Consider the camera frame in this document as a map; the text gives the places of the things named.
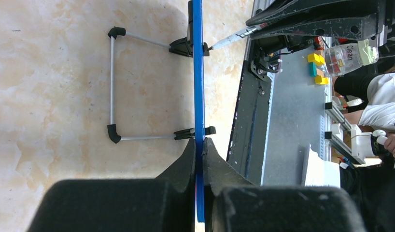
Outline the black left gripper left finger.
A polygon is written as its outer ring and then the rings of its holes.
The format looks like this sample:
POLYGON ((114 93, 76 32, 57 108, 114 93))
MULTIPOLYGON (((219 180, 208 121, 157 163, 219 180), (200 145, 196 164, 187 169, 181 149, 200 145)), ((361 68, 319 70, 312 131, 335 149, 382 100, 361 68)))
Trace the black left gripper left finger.
POLYGON ((31 232, 192 232, 196 142, 152 179, 67 179, 50 187, 31 232))

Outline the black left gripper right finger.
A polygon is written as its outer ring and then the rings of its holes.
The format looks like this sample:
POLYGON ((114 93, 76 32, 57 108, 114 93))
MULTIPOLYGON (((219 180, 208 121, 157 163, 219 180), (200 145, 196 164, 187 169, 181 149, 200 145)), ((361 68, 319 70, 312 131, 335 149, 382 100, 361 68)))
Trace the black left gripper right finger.
POLYGON ((208 232, 364 232, 355 204, 332 187, 256 186, 203 143, 208 232))

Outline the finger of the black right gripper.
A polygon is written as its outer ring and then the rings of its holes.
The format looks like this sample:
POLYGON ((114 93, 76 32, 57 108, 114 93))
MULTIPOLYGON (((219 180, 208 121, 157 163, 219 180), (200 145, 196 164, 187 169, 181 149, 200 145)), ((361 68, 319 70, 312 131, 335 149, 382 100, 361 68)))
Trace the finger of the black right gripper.
POLYGON ((245 24, 271 25, 276 21, 298 16, 312 19, 365 16, 375 13, 379 5, 379 0, 275 0, 245 24))
POLYGON ((382 33, 376 14, 351 17, 294 16, 267 25, 253 33, 253 40, 280 35, 325 36, 361 41, 382 33))

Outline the blue framed whiteboard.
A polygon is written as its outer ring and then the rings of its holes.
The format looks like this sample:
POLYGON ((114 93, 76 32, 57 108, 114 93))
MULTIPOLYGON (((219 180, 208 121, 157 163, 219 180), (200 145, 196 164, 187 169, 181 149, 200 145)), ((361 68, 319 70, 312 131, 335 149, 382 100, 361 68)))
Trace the blue framed whiteboard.
POLYGON ((120 141, 150 140, 156 136, 122 137, 117 132, 114 115, 114 46, 119 36, 132 38, 155 44, 168 49, 169 52, 193 59, 194 71, 194 122, 192 129, 178 131, 171 135, 174 140, 194 138, 196 140, 196 213, 198 222, 205 222, 208 213, 205 211, 204 178, 203 178, 203 143, 207 135, 215 134, 214 127, 205 127, 205 96, 204 96, 204 57, 209 55, 209 48, 203 42, 202 1, 190 0, 188 2, 187 36, 164 44, 149 38, 130 33, 125 28, 113 27, 108 32, 111 42, 110 62, 110 123, 107 126, 109 139, 115 144, 120 141))

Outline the white black marker pen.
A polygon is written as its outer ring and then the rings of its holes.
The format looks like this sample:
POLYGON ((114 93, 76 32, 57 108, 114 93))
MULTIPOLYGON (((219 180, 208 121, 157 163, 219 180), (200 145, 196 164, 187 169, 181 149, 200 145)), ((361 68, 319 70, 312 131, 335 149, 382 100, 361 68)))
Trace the white black marker pen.
POLYGON ((227 46, 229 44, 232 44, 236 41, 239 41, 243 38, 246 38, 248 36, 250 36, 251 34, 262 30, 264 27, 266 27, 268 24, 267 23, 262 23, 262 24, 257 24, 254 26, 249 26, 246 27, 240 31, 237 31, 229 36, 227 36, 226 38, 223 38, 221 40, 219 40, 218 42, 216 42, 214 45, 212 45, 211 47, 208 48, 208 51, 210 50, 214 50, 214 49, 218 49, 218 48, 222 48, 224 46, 227 46))

